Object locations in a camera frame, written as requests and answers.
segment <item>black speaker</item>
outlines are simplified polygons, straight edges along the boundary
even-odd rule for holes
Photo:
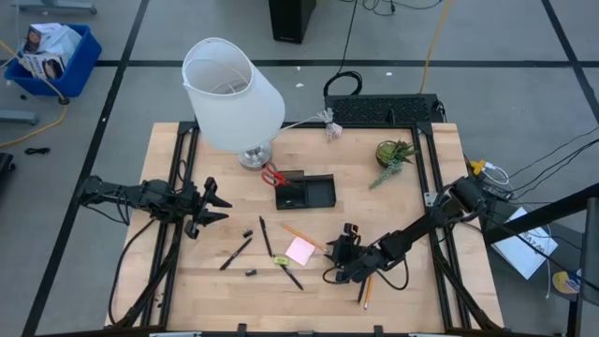
[[[272,38],[301,43],[316,0],[269,0]]]

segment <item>pink sticky note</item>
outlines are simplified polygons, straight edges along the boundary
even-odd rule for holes
[[[305,266],[312,256],[312,253],[316,249],[309,242],[302,238],[296,237],[292,242],[285,255],[289,256],[292,260],[298,262],[300,265]]]

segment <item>potted succulent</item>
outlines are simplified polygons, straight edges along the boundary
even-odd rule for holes
[[[400,173],[403,163],[412,163],[407,157],[415,153],[412,144],[405,141],[385,140],[379,143],[376,147],[375,157],[378,164],[385,170],[378,179],[371,183],[369,189],[380,185],[392,175]]]

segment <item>yellow pencil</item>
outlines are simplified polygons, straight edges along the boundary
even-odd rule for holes
[[[364,310],[368,310],[368,302],[371,300],[372,290],[373,290],[373,277],[369,276],[368,286],[366,287],[366,300],[364,301]]]
[[[283,225],[283,228],[287,229],[288,231],[290,231],[291,233],[293,233],[295,236],[300,237],[300,238],[304,239],[305,241],[309,242],[312,246],[320,249],[321,251],[323,251],[323,252],[325,252],[327,254],[329,253],[329,251],[325,247],[323,247],[320,244],[314,242],[312,239],[308,238],[307,236],[299,233],[298,231],[296,231],[292,227],[289,227],[287,225]]]

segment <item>yellow cable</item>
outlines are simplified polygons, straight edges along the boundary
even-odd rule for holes
[[[443,22],[445,22],[447,17],[447,10],[453,0],[446,0],[446,4],[443,6],[443,13],[441,13],[441,19],[439,19],[439,23],[437,23],[437,29],[434,32],[434,36],[432,37],[431,45],[429,46],[429,53],[427,54],[427,62],[424,64],[424,74],[422,75],[422,82],[420,83],[419,94],[422,94],[424,90],[424,85],[427,83],[427,76],[429,75],[429,62],[431,61],[432,51],[434,50],[434,46],[437,44],[439,40],[439,34],[441,33],[441,27],[443,26]]]
[[[21,57],[19,57],[19,55],[16,52],[14,52],[14,50],[12,50],[9,46],[7,46],[7,44],[4,43],[3,40],[0,40],[0,46],[4,47],[14,57],[16,57],[17,59],[19,59],[21,61]],[[49,81],[46,81],[45,79],[40,79],[40,80],[44,81],[44,83],[46,83],[49,87],[51,87],[52,90],[54,92],[56,92],[56,94],[58,94],[62,99],[65,99],[65,97],[63,96],[63,94],[61,94],[61,92],[58,91],[58,89],[56,89],[56,87],[53,86],[52,83],[50,83]],[[49,128],[51,128],[53,126],[57,126],[58,124],[60,124],[65,119],[65,116],[66,116],[66,105],[64,105],[63,113],[60,115],[60,118],[58,118],[58,120],[56,122],[50,123],[50,124],[48,124],[46,126],[43,126],[43,127],[39,128],[38,130],[36,130],[36,131],[34,131],[34,132],[32,132],[32,133],[30,133],[28,135],[25,135],[25,136],[23,136],[21,138],[18,138],[18,139],[15,139],[15,140],[11,140],[11,141],[7,141],[7,142],[4,142],[4,143],[0,143],[0,148],[6,147],[6,146],[9,146],[9,145],[13,145],[13,144],[16,144],[16,143],[18,143],[20,141],[29,139],[29,138],[37,135],[38,133],[41,133],[41,132],[44,132],[44,131],[48,130]]]

